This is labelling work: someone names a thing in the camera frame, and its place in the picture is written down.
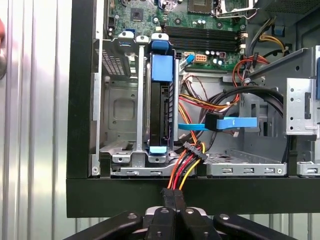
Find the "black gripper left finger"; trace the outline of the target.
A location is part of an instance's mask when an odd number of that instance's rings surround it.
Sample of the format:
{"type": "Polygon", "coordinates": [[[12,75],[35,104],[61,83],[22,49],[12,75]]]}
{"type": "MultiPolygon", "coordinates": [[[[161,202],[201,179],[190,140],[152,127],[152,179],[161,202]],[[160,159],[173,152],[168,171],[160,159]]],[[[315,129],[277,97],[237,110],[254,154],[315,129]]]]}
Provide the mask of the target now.
{"type": "Polygon", "coordinates": [[[68,240],[173,240],[175,238],[173,189],[162,190],[164,206],[147,209],[142,216],[134,211],[124,211],[87,229],[77,232],[68,240]]]}

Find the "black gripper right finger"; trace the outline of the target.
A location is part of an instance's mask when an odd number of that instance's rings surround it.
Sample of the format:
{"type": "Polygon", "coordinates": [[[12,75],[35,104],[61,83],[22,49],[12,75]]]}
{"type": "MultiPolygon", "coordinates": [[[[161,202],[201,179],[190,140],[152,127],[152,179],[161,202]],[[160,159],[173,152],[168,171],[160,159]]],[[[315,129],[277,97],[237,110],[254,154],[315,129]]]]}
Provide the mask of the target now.
{"type": "Polygon", "coordinates": [[[183,192],[175,189],[173,200],[182,226],[176,227],[183,240],[293,240],[292,236],[276,231],[244,217],[220,213],[210,219],[201,209],[186,206],[183,192]]]}

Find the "person hand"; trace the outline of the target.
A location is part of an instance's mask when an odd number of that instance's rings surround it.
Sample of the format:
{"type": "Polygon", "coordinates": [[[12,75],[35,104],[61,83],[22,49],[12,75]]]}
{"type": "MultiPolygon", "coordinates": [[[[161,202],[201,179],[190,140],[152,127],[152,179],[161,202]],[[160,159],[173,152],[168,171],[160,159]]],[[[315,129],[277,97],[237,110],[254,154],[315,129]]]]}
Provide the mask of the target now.
{"type": "Polygon", "coordinates": [[[5,62],[7,60],[7,50],[4,44],[6,35],[6,28],[2,20],[0,20],[0,61],[5,62]]]}

